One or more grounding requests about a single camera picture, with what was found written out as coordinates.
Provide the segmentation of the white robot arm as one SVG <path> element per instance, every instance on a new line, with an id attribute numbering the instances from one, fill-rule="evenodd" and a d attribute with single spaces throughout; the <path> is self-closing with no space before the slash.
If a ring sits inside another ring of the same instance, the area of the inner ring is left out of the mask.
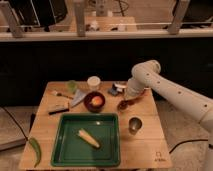
<path id="1" fill-rule="evenodd" d="M 213 99 L 174 83 L 160 75 L 157 60 L 138 63 L 127 81 L 125 100 L 137 98 L 146 88 L 151 88 L 179 110 L 193 117 L 209 132 L 208 147 L 202 171 L 213 171 Z"/>

